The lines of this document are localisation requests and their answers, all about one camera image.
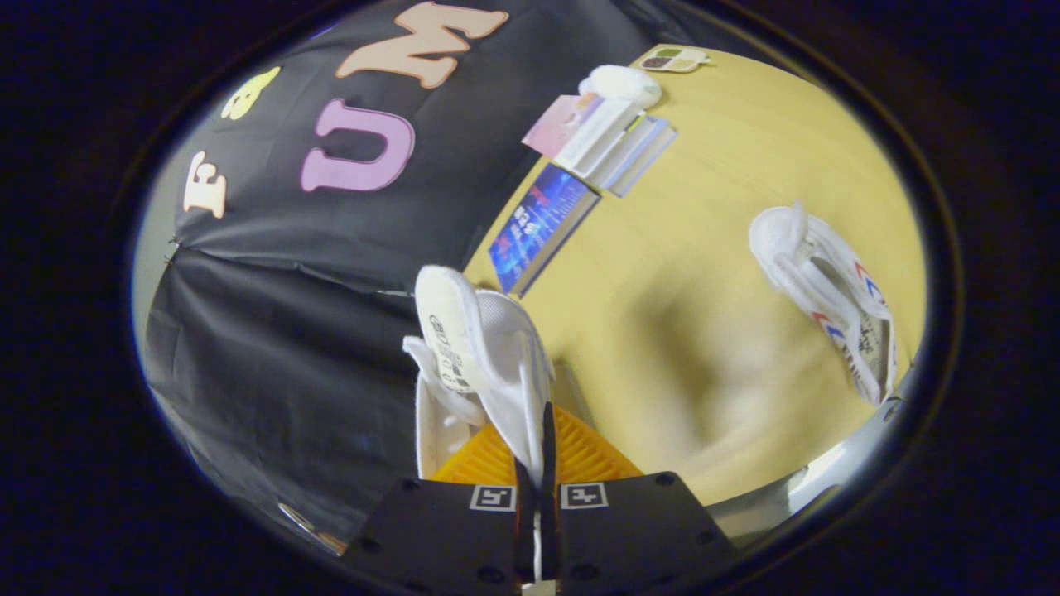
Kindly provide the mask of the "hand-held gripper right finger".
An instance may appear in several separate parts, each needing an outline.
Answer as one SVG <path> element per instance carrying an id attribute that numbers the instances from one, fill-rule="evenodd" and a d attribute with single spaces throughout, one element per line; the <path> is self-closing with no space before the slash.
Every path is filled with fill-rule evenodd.
<path id="1" fill-rule="evenodd" d="M 559 595 L 672 595 L 711 584 L 737 558 L 674 472 L 560 483 L 559 411 L 544 418 L 542 572 Z"/>

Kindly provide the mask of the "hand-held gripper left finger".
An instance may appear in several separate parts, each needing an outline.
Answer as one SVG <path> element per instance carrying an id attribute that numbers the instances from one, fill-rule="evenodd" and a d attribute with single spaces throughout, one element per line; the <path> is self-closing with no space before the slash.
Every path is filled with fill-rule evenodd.
<path id="1" fill-rule="evenodd" d="M 402 478 L 341 557 L 383 595 L 518 595 L 531 578 L 531 486 L 491 425 L 428 478 Z"/>

